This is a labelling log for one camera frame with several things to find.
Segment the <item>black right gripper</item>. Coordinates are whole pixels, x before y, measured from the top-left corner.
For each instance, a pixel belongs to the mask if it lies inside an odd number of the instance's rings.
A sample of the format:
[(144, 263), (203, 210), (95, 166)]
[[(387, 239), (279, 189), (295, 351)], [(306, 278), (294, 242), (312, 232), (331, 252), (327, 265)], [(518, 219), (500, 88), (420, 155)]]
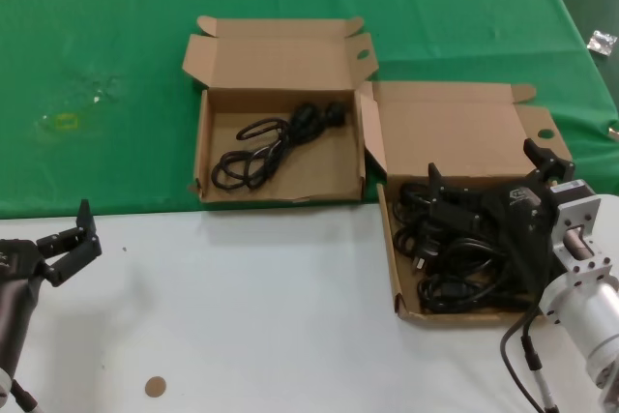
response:
[(575, 165), (532, 138), (524, 141), (524, 154), (534, 165), (530, 173), (501, 179), (484, 192), (448, 185), (431, 162), (427, 167), (428, 214), (457, 232), (486, 234), (484, 208), (497, 227), (499, 244), (507, 250), (526, 290), (537, 300), (560, 268), (551, 246), (557, 213), (549, 181), (572, 181)]

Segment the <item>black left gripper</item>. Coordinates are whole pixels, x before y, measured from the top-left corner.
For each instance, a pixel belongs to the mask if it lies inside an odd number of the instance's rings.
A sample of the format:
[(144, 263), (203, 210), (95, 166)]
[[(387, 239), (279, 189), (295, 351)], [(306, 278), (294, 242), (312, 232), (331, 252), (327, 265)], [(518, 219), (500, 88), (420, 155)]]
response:
[(82, 199), (75, 227), (35, 242), (1, 241), (1, 369), (16, 369), (43, 279), (60, 286), (102, 255), (94, 216)]

